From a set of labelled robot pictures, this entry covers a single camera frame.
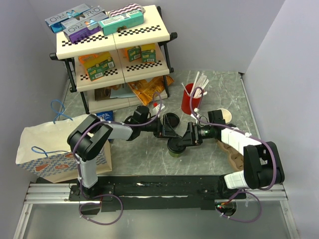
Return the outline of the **black coffee cup lid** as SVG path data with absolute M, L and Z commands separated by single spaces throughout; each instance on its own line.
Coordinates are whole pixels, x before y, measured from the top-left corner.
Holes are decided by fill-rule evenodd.
M 181 141 L 181 137 L 169 138 L 167 141 L 168 150 L 172 153 L 177 153 L 177 154 L 183 153 L 186 147 L 183 145 L 179 145 L 180 141 Z

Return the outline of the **green paper coffee cup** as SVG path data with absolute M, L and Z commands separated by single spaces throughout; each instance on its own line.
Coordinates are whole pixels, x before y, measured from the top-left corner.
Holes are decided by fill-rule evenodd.
M 169 152 L 170 156 L 173 157 L 173 158 L 178 158 L 178 157 L 180 157 L 183 154 L 183 151 L 171 151 L 171 150 L 169 150 L 168 152 Z

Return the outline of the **brown pulp cup carrier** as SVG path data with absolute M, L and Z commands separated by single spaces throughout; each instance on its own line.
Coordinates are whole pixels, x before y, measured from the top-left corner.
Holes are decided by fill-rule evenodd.
M 236 149 L 233 147 L 217 140 L 216 141 L 219 148 L 227 154 L 228 162 L 230 166 L 235 171 L 242 171 L 244 169 L 244 158 L 243 155 L 240 154 Z

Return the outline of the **paper takeout bag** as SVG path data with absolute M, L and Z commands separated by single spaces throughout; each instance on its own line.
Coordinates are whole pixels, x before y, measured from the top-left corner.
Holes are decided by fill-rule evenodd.
M 80 115 L 24 128 L 16 165 L 52 183 L 76 179 L 77 163 L 67 138 L 86 117 Z

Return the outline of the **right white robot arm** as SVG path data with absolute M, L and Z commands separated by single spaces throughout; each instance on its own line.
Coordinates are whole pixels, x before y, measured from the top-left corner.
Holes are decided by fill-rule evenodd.
M 243 169 L 223 176 L 224 182 L 218 185 L 218 194 L 230 198 L 235 189 L 270 189 L 285 180 L 284 170 L 276 144 L 261 142 L 249 133 L 226 123 L 222 110 L 208 112 L 208 122 L 201 126 L 190 122 L 185 134 L 173 143 L 178 151 L 186 147 L 198 146 L 205 139 L 216 139 L 243 156 Z

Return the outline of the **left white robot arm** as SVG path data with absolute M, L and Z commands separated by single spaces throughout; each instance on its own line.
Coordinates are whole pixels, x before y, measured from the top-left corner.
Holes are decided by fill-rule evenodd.
M 174 129 L 179 122 L 179 117 L 174 113 L 160 117 L 160 110 L 156 110 L 152 116 L 146 106 L 138 106 L 124 122 L 101 120 L 96 115 L 88 115 L 67 138 L 77 163 L 81 195 L 93 200 L 101 193 L 96 157 L 109 139 L 132 141 L 142 131 L 152 132 L 158 138 L 177 138 Z

